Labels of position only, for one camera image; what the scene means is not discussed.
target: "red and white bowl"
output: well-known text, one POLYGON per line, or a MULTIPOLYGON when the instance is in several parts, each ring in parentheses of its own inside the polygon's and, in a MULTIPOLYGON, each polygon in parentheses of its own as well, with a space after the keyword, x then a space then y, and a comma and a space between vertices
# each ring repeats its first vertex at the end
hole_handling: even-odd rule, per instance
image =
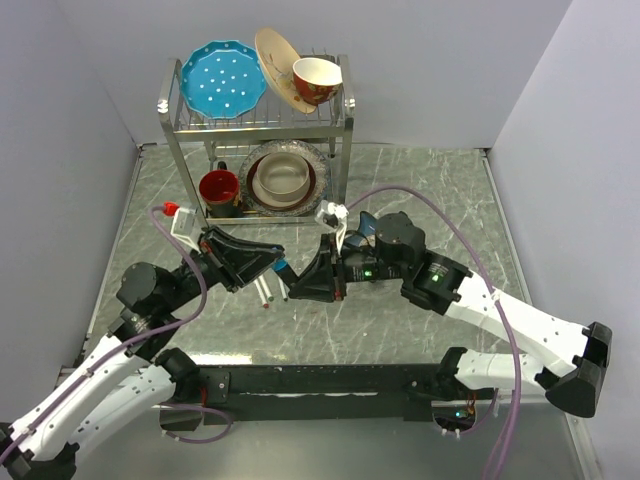
POLYGON ((301 58, 293 64, 293 83, 305 102, 320 105, 340 90, 342 70, 329 60, 301 58))

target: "mug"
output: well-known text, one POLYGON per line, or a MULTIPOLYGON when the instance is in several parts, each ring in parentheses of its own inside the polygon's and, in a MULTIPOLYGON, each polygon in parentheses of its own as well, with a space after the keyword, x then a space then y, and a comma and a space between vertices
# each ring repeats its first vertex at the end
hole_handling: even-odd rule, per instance
POLYGON ((227 170, 224 162, 218 162, 218 168, 207 173, 200 180, 200 196, 207 204, 207 210, 217 218, 239 217, 240 181, 227 170))

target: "blue plate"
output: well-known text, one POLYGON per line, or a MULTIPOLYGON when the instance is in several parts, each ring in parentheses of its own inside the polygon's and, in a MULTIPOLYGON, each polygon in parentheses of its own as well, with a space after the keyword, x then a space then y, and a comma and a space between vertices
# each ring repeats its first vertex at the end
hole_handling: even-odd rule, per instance
POLYGON ((235 40, 194 50, 182 67, 180 90, 187 105, 208 118, 235 118, 248 112, 266 88, 256 51, 235 40))

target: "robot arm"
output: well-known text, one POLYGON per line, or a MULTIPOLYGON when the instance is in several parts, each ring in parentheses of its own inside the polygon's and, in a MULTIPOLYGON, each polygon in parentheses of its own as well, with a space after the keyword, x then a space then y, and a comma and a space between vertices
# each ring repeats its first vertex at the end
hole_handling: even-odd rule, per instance
MULTIPOLYGON (((180 209, 172 234, 191 248, 198 247, 191 257, 207 288, 220 283, 233 293, 273 268, 289 287, 289 298, 333 302, 346 297, 348 283, 396 279, 402 282, 401 295, 418 307, 506 339, 494 305, 499 296, 518 345, 526 352, 520 356, 524 392, 544 391, 553 405, 574 415, 595 413, 608 366, 611 330, 599 323, 584 328, 551 317, 500 291, 492 297, 478 275, 428 250, 424 231, 402 212, 385 215, 373 227, 369 216, 368 227, 375 233, 360 232, 367 238, 367 244, 360 246, 345 239, 343 209, 319 215, 318 219, 335 232, 321 235, 318 252, 301 275, 284 260, 282 246, 239 240, 217 227, 202 233, 190 222, 190 216, 188 210, 180 209)), ((11 476, 69 479, 76 460, 104 438, 149 407, 179 399, 182 389, 189 390, 185 385, 198 381, 198 367, 177 349, 158 356, 175 330, 129 346, 100 368, 94 364, 123 342, 175 323, 171 313, 200 293, 195 275, 185 263, 172 272, 148 263, 129 267, 117 293, 124 309, 97 349, 38 407, 13 424, 0 424, 0 455, 11 476), (142 374, 127 380, 141 368, 142 374), (74 392, 62 398, 74 385, 74 392)), ((436 389, 444 400, 452 397, 451 392, 466 395, 483 388, 510 390, 513 359, 511 355, 452 347, 441 363, 438 378, 446 386, 436 389)))

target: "bowl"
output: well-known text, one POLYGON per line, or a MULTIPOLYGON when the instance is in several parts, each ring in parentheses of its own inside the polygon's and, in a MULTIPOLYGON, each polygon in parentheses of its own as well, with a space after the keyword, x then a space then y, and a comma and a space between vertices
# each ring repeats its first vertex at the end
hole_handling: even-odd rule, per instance
POLYGON ((301 58, 293 64, 293 83, 305 102, 320 105, 340 90, 342 70, 329 60, 301 58))
POLYGON ((302 199, 309 190, 309 165, 300 155, 276 152, 266 155, 258 165, 260 187, 278 202, 302 199))

